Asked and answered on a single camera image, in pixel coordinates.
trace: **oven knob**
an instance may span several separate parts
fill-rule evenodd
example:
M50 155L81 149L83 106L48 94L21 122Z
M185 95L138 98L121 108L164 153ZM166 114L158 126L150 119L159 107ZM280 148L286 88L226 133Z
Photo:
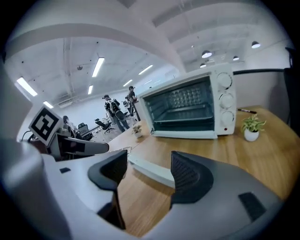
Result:
M228 93L228 94L222 94L220 96L220 105L222 108L228 108L231 107L234 104L234 98L233 95Z
M234 120L234 114L231 111L226 111L221 115L221 121L224 126L229 126Z
M217 82L223 87L223 88L229 88L233 82L232 78L227 73L220 73L217 76Z

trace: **potted plant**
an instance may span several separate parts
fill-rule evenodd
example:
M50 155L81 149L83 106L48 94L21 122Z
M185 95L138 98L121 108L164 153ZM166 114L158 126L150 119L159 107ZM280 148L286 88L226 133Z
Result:
M142 136L141 131L142 131L141 125L133 126L132 133L136 136L136 138L139 138Z
M242 132L244 132L244 137L247 141L253 142L259 136L259 131L263 131L263 125L266 121L259 121L257 114L251 117L243 119Z

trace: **toaster oven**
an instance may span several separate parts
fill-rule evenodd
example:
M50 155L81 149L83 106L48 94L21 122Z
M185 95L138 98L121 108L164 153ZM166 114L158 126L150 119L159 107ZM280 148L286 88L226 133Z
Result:
M138 95L136 109L154 136L217 138L234 132L236 94L230 64L199 69Z

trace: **white pot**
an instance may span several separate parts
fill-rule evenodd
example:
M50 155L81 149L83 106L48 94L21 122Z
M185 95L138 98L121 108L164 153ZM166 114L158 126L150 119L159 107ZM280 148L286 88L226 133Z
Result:
M244 131L244 137L247 141L253 142L255 141L259 136L259 132L250 132L248 129L245 129Z
M136 136L136 138L139 138L139 137L142 136L142 133L141 132L137 132L137 133L135 133L135 136Z

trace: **small plant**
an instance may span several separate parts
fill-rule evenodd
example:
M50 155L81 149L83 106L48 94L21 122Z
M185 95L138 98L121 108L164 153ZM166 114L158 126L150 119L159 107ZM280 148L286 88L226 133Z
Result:
M266 124L266 121L261 122L259 121L257 114L252 115L251 117L243 119L243 126L242 131L244 132L245 129L248 129L250 132L256 133L258 131L263 131L263 125Z
M140 133L141 131L141 125L133 126L132 133Z

